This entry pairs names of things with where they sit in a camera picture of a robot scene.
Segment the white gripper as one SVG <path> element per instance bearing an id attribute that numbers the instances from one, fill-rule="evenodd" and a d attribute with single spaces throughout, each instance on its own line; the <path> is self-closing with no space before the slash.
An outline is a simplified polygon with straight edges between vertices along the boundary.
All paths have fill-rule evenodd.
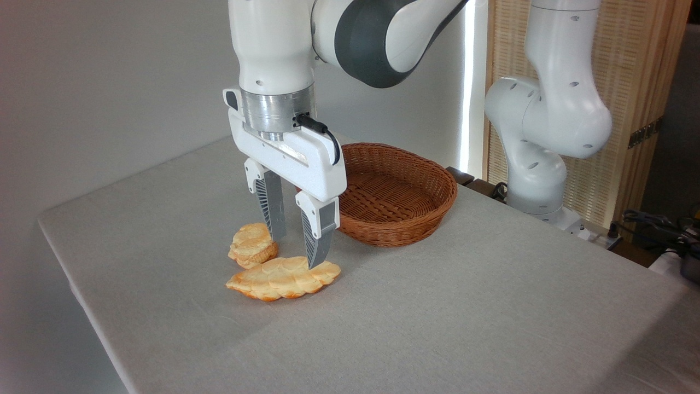
<path id="1" fill-rule="evenodd" d="M 317 114 L 313 87 L 283 95 L 233 87 L 223 91 L 223 98 L 230 107 L 235 144 L 250 157 L 244 164 L 248 189 L 273 241 L 287 234 L 282 178 L 302 189 L 295 201 L 301 209 L 308 269 L 313 269 L 328 256 L 340 226 L 337 196 L 347 188 L 343 158 L 335 154 L 331 139 L 295 121 L 299 114 Z"/>

